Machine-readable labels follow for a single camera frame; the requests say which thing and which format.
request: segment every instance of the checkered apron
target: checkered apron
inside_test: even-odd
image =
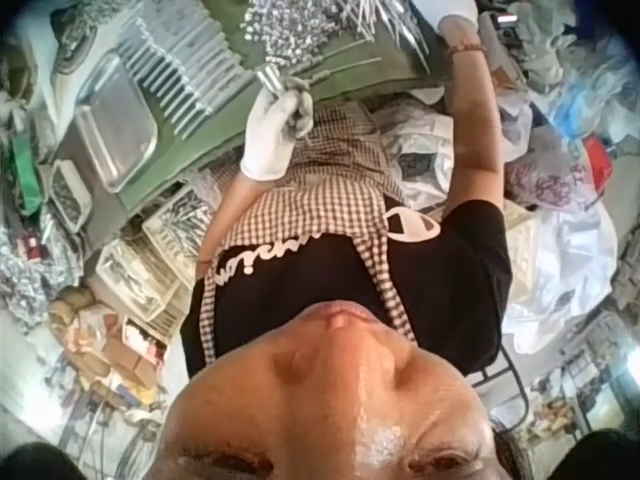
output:
[[[214,172],[226,189],[238,165],[229,162]],[[318,233],[351,238],[392,326],[415,341],[389,274],[385,194],[402,199],[389,175],[378,130],[364,106],[351,102],[317,112],[309,144],[298,142],[287,175],[231,229],[205,276],[200,334],[207,365],[216,356],[215,272],[220,255],[231,247],[273,244]]]

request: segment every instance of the black t-shirt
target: black t-shirt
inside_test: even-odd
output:
[[[387,209],[399,205],[386,198]],[[390,220],[390,231],[401,229]],[[391,279],[420,347],[448,360],[464,375],[495,360],[512,274],[502,212],[474,200],[453,210],[438,236],[418,243],[389,239]],[[257,246],[225,251],[232,258]],[[256,259],[216,288],[217,355],[278,328],[317,302],[351,300],[389,324],[384,304],[351,239],[311,238],[280,258]],[[181,334],[190,376],[204,368],[199,330],[204,281],[197,282]]]

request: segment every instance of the woman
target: woman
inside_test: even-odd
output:
[[[202,243],[193,379],[150,478],[506,478],[464,378],[495,359],[511,284],[500,118],[473,0],[416,4],[453,62],[444,220],[402,206],[360,105],[312,120],[301,83],[262,92]]]

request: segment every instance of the green strap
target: green strap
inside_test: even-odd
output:
[[[16,135],[11,140],[13,160],[16,166],[17,180],[22,192],[25,215],[30,216],[42,205],[42,192],[33,165],[31,141],[27,132]]]

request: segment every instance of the stainless steel tray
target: stainless steel tray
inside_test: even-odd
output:
[[[116,193],[151,157],[158,125],[120,57],[107,53],[83,85],[75,122],[104,188]]]

